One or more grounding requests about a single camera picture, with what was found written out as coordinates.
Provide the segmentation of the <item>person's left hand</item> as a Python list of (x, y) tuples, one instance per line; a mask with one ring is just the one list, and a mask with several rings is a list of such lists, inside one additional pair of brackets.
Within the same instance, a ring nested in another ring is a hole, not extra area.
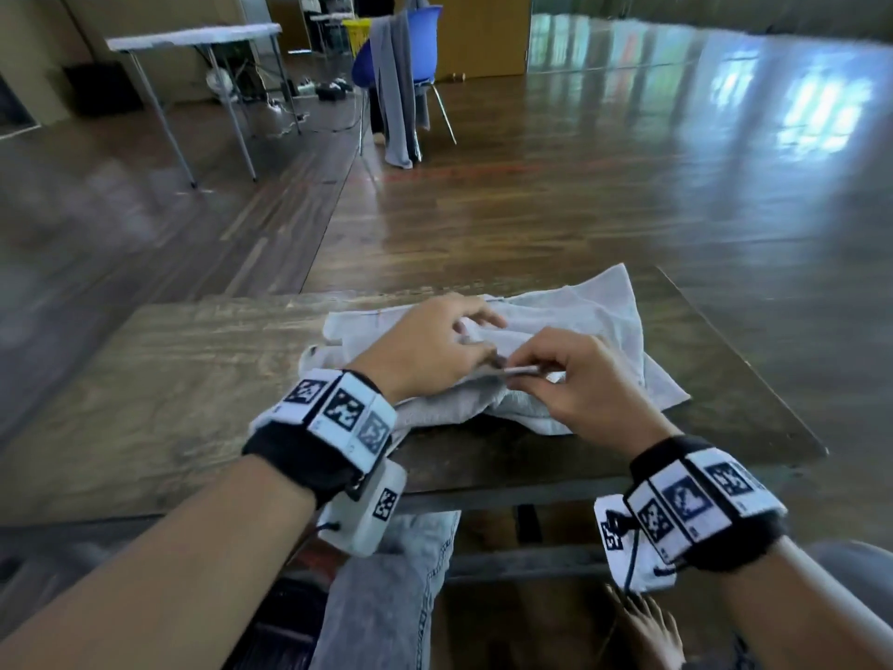
[(507, 326), (506, 319), (478, 296), (434, 296), (416, 304), (346, 369), (373, 382), (392, 405), (441, 393), (468, 376), (447, 371), (447, 344), (460, 341), (465, 319)]

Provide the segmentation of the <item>white towel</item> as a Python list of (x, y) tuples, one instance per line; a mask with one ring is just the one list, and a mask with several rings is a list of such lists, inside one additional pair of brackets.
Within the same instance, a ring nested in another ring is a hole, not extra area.
[[(642, 321), (631, 279), (623, 264), (577, 285), (509, 297), (486, 295), (485, 300), (506, 319), (506, 328), (467, 322), (466, 334), (473, 342), (495, 345), (500, 356), (508, 357), (542, 328), (565, 328), (602, 337), (624, 357), (630, 372), (659, 410), (690, 400), (690, 395), (645, 352)], [(298, 375), (315, 369), (343, 367), (391, 329), (411, 307), (404, 304), (329, 314), (322, 327), (323, 342), (302, 353)], [(396, 407), (396, 413), (395, 443), (412, 429), (461, 424), (477, 415), (518, 422), (539, 435), (570, 434), (541, 402), (531, 395), (509, 390), (502, 379), (486, 370), (438, 395), (404, 402)]]

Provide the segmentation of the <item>person's right forearm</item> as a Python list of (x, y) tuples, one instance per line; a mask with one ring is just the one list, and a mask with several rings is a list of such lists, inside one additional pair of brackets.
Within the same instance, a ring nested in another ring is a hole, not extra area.
[(893, 627), (791, 538), (719, 583), (761, 670), (893, 670)]

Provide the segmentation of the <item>black wristband with markers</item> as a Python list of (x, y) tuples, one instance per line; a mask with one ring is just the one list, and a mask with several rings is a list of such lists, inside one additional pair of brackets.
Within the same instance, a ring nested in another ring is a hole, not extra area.
[(375, 470), (395, 425), (394, 406), (362, 373), (312, 369), (253, 420), (241, 454), (310, 491), (321, 509)]
[(630, 471), (623, 503), (667, 567), (730, 574), (788, 535), (786, 506), (706, 439), (663, 439)]

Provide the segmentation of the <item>person's left leg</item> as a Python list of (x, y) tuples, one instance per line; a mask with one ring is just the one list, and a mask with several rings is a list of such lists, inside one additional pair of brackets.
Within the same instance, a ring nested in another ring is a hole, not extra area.
[(433, 608), (461, 516), (395, 516), (373, 555), (341, 567), (308, 670), (430, 670)]

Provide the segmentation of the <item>person's leg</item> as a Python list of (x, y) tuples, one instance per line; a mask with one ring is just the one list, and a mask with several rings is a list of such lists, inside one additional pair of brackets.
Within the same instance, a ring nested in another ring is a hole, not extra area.
[(893, 627), (893, 552), (855, 540), (822, 540), (806, 552)]
[(430, 670), (433, 608), (461, 516), (395, 516), (373, 555), (341, 567), (308, 670)]

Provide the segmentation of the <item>person's bare foot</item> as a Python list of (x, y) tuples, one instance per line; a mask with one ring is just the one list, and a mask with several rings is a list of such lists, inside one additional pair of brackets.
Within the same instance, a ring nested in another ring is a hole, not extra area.
[(683, 670), (686, 657), (675, 619), (653, 597), (606, 585), (635, 670)]

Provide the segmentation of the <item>grey cloth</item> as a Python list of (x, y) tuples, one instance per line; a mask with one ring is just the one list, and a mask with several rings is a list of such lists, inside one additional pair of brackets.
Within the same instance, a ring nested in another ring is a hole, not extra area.
[(416, 78), (412, 22), (418, 9), (403, 10), (372, 21), (368, 38), (385, 136), (387, 164), (411, 169), (421, 160), (418, 129), (430, 129), (428, 88)]

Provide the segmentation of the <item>blue chair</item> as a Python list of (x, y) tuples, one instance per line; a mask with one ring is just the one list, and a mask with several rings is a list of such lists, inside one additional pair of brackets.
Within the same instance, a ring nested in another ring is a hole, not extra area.
[[(427, 81), (421, 82), (420, 85), (428, 88), (428, 93), (432, 92), (437, 100), (443, 121), (446, 124), (447, 132), (452, 140), (456, 143), (452, 125), (449, 121), (445, 105), (440, 96), (440, 92), (436, 86), (436, 72), (439, 63), (439, 45), (438, 30), (439, 20), (442, 10), (440, 5), (428, 5), (418, 9), (415, 20), (412, 22), (412, 54), (415, 58), (416, 67), (413, 69), (413, 76), (416, 78), (426, 77)], [(353, 86), (361, 93), (360, 97), (360, 142), (359, 151), (363, 152), (363, 136), (366, 125), (366, 115), (368, 113), (371, 102), (370, 95), (377, 94), (374, 89), (373, 81), (373, 63), (371, 50), (368, 41), (363, 44), (362, 49), (355, 59), (353, 59), (351, 78)]]

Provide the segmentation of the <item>yellow bin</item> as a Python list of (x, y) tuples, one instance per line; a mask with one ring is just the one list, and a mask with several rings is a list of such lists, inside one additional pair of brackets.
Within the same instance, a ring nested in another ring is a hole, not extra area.
[(341, 20), (341, 26), (347, 33), (347, 39), (350, 46), (350, 52), (353, 58), (356, 58), (363, 44), (369, 39), (373, 19), (370, 18), (352, 18)]

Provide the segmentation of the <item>person's right leg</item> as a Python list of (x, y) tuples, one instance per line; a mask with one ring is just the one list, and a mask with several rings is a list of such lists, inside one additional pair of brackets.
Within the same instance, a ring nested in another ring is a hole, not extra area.
[(855, 540), (822, 540), (806, 552), (893, 627), (893, 552)]

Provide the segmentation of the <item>white fan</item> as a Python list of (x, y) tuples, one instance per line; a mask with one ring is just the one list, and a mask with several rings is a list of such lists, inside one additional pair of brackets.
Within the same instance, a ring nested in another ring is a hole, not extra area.
[(206, 73), (207, 88), (220, 103), (239, 101), (239, 91), (225, 67), (209, 67)]

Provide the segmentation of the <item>white folding table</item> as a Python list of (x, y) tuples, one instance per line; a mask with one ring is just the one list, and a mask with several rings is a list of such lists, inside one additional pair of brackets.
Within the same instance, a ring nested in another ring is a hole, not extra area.
[[(221, 66), (217, 61), (215, 53), (215, 48), (217, 46), (237, 43), (254, 43), (261, 40), (268, 41), (271, 44), (279, 73), (279, 93), (286, 99), (287, 107), (285, 111), (293, 118), (291, 130), (300, 134), (302, 133), (302, 119), (296, 111), (294, 83), (292, 82), (291, 77), (287, 75), (283, 54), (278, 41), (281, 32), (282, 28), (279, 24), (268, 22), (235, 26), (206, 26), (164, 33), (145, 33), (106, 38), (105, 43), (107, 48), (113, 53), (128, 56), (133, 67), (136, 69), (143, 89), (153, 107), (155, 116), (162, 127), (166, 139), (173, 149), (174, 155), (180, 163), (180, 167), (185, 173), (188, 185), (192, 189), (198, 189), (197, 179), (193, 173), (192, 167), (189, 165), (187, 158), (184, 156), (184, 153), (180, 148), (162, 103), (159, 100), (146, 71), (140, 63), (139, 53), (161, 50), (164, 48), (192, 48), (199, 51), (201, 54), (207, 55), (211, 66), (217, 67)], [(257, 183), (258, 174), (253, 165), (253, 159), (248, 150), (247, 141), (240, 126), (239, 118), (233, 108), (233, 104), (232, 102), (224, 102), (223, 104), (226, 111), (229, 113), (229, 118), (236, 132), (241, 154), (247, 166), (249, 176), (254, 183)]]

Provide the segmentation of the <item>black box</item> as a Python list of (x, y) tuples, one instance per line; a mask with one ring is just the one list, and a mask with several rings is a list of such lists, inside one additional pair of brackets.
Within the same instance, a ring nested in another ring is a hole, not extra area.
[(81, 63), (62, 68), (73, 94), (73, 105), (84, 118), (103, 118), (144, 110), (124, 66), (115, 60)]

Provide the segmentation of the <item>dark table frame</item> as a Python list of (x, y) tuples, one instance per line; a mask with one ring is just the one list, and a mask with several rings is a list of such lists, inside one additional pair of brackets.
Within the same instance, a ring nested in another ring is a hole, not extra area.
[[(431, 493), (406, 492), (394, 514), (421, 515), (444, 511), (493, 509), (522, 505), (552, 505), (589, 500), (621, 492), (629, 485), (625, 473), (593, 479), (542, 482), (503, 488), (465, 489)], [(451, 583), (494, 583), (557, 577), (610, 577), (600, 543), (532, 547), (485, 552), (452, 558), (446, 579)]]

